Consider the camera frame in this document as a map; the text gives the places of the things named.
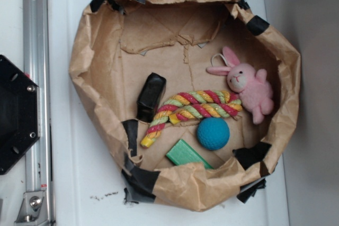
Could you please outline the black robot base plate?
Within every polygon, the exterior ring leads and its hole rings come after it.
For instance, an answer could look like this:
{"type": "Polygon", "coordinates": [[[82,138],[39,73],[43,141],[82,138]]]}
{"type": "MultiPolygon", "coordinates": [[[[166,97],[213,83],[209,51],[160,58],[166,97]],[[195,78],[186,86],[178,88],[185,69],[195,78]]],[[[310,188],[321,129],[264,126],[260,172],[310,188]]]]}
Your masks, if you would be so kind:
{"type": "Polygon", "coordinates": [[[39,87],[1,55],[1,175],[39,139],[39,87]]]}

